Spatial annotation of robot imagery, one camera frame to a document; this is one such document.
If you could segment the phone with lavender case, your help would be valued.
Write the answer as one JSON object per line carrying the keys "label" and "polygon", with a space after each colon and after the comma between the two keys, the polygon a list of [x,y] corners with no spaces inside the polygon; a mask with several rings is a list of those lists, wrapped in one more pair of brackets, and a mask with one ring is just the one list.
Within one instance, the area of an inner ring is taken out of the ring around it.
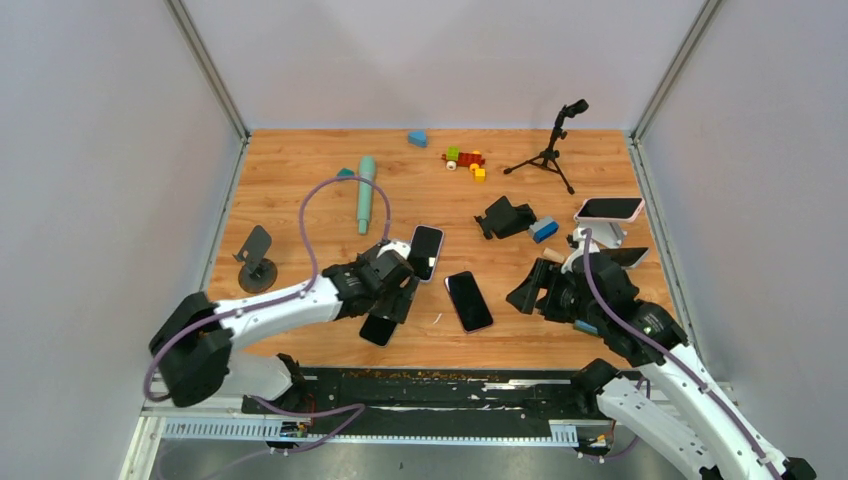
{"label": "phone with lavender case", "polygon": [[421,282],[432,280],[444,237],[444,232],[437,227],[419,224],[414,228],[408,262]]}

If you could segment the phone with pink-edged black case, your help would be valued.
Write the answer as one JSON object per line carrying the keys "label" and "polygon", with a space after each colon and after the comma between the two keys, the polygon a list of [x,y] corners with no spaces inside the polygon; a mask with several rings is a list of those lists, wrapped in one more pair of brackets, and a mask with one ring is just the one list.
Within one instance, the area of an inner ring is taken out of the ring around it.
{"label": "phone with pink-edged black case", "polygon": [[494,318],[470,271],[445,278],[445,287],[465,333],[491,327]]}

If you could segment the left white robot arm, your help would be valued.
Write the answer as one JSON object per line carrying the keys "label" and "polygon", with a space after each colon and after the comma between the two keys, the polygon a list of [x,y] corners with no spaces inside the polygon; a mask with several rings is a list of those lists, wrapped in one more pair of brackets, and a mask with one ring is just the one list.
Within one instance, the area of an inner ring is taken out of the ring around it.
{"label": "left white robot arm", "polygon": [[382,241],[347,264],[265,294],[212,302],[198,291],[169,315],[148,348],[177,407],[199,404],[236,374],[234,354],[303,326],[372,315],[404,322],[418,278],[409,244]]}

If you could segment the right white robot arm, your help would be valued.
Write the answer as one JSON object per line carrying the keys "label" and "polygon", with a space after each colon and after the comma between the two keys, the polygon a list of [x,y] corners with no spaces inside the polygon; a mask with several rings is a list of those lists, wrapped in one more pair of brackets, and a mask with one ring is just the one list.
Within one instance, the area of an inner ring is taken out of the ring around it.
{"label": "right white robot arm", "polygon": [[506,300],[524,314],[594,326],[604,344],[663,393],[669,414],[622,371],[595,359],[572,378],[571,403],[630,429],[689,479],[814,479],[811,464],[771,444],[711,377],[686,333],[662,306],[639,299],[627,272],[602,253],[569,267],[536,260]]}

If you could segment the black clamp phone holder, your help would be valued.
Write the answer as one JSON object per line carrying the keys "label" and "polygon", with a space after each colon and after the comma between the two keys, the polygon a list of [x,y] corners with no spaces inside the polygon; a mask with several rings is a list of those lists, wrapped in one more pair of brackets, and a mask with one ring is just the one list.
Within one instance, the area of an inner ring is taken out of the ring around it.
{"label": "black clamp phone holder", "polygon": [[506,196],[501,196],[485,209],[483,216],[474,216],[481,227],[484,238],[504,239],[525,232],[537,221],[537,217],[528,204],[514,206]]}

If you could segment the white phone stand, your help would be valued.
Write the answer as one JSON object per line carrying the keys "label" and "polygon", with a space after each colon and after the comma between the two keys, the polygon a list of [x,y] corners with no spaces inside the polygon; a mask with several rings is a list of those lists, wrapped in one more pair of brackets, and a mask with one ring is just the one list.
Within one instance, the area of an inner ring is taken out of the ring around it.
{"label": "white phone stand", "polygon": [[627,236],[627,232],[616,222],[588,221],[577,223],[574,239],[584,239],[586,229],[592,230],[592,238],[596,243],[609,249],[620,248]]}

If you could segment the phone with white edge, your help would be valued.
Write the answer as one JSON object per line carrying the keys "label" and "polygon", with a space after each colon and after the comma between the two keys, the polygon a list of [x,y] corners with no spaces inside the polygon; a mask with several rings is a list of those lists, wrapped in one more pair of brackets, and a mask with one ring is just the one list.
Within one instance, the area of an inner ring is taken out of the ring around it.
{"label": "phone with white edge", "polygon": [[623,269],[633,269],[639,266],[650,252],[649,247],[629,247],[603,249],[602,253],[610,257]]}

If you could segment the phone with pink case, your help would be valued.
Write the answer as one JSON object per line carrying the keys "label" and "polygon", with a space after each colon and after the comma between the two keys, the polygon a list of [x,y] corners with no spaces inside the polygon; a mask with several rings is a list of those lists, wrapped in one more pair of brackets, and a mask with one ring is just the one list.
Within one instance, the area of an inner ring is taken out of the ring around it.
{"label": "phone with pink case", "polygon": [[642,212],[641,197],[592,197],[574,214],[576,221],[633,222]]}

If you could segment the black mini tripod stand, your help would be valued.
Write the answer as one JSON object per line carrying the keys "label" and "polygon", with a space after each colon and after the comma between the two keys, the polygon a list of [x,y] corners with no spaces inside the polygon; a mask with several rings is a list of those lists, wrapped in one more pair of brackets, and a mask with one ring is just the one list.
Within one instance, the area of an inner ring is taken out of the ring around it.
{"label": "black mini tripod stand", "polygon": [[534,166],[547,172],[556,173],[562,179],[568,194],[574,195],[575,189],[559,166],[558,159],[560,157],[560,151],[556,148],[556,144],[559,140],[564,140],[568,135],[568,131],[564,128],[565,120],[573,119],[583,114],[588,108],[589,103],[585,99],[580,99],[573,104],[564,105],[555,118],[546,148],[530,159],[505,168],[503,174],[509,175],[522,167]]}

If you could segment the left round grey phone stand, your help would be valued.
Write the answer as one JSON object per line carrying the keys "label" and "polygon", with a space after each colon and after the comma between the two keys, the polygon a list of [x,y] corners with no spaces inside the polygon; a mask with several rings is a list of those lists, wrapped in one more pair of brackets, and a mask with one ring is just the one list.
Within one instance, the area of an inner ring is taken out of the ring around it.
{"label": "left round grey phone stand", "polygon": [[238,274],[240,288],[249,294],[267,291],[278,275],[276,264],[267,257],[272,237],[261,225],[255,225],[239,251],[233,255],[242,266]]}

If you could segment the small wooden cylinder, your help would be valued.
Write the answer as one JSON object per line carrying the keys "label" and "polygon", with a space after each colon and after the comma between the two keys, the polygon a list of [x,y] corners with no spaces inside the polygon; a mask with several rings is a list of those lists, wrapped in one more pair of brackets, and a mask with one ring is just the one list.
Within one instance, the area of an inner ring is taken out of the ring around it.
{"label": "small wooden cylinder", "polygon": [[555,263],[564,263],[566,261],[567,256],[563,255],[560,252],[557,252],[551,248],[545,248],[542,252],[542,257],[546,260],[555,262]]}

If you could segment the blue and grey eraser block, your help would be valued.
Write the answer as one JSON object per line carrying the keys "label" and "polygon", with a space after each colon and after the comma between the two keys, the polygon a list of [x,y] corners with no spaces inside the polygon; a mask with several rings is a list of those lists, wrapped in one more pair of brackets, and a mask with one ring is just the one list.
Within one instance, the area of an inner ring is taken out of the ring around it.
{"label": "blue and grey eraser block", "polygon": [[551,216],[546,216],[531,224],[528,228],[528,234],[536,243],[542,243],[559,230],[559,224]]}

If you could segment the blue lego brick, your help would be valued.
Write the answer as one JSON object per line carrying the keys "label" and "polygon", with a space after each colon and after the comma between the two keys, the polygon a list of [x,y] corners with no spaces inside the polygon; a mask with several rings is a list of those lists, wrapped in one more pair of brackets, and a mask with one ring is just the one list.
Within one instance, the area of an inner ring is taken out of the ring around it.
{"label": "blue lego brick", "polygon": [[598,333],[598,330],[597,330],[596,327],[594,327],[593,325],[591,325],[591,324],[589,324],[585,321],[582,321],[582,320],[576,320],[574,322],[574,329],[579,331],[579,332],[585,333],[587,335],[591,335],[591,336],[595,336],[595,337],[599,336],[599,333]]}

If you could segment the teal toy microphone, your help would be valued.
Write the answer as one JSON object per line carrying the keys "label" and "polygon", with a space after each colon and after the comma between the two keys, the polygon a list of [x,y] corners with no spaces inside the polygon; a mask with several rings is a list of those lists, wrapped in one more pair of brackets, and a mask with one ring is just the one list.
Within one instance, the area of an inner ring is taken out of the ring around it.
{"label": "teal toy microphone", "polygon": [[373,186],[370,182],[375,180],[377,173],[376,161],[373,156],[363,156],[359,162],[357,176],[366,179],[360,182],[357,196],[357,232],[365,235],[368,232],[373,201]]}

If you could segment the colourful toy brick car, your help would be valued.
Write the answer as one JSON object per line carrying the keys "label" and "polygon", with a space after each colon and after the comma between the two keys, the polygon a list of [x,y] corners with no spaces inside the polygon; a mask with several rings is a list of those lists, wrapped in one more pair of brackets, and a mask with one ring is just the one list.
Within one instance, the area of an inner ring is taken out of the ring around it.
{"label": "colourful toy brick car", "polygon": [[465,168],[471,172],[483,167],[486,159],[480,151],[461,151],[459,147],[451,146],[441,155],[445,168],[455,171]]}

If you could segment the blue triangular block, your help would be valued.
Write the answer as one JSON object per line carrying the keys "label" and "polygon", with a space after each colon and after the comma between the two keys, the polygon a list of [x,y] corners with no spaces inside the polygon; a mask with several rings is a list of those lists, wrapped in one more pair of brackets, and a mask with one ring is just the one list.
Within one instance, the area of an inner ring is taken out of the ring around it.
{"label": "blue triangular block", "polygon": [[429,143],[427,133],[424,130],[410,131],[407,134],[407,141],[419,148],[426,148]]}

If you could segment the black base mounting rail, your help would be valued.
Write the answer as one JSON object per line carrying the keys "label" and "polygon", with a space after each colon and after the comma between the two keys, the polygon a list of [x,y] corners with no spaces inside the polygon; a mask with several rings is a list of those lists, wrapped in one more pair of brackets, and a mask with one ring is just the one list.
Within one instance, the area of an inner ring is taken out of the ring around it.
{"label": "black base mounting rail", "polygon": [[192,406],[148,402],[173,439],[259,440],[305,446],[338,443],[572,447],[626,438],[588,404],[572,370],[304,367],[276,401],[218,394]]}

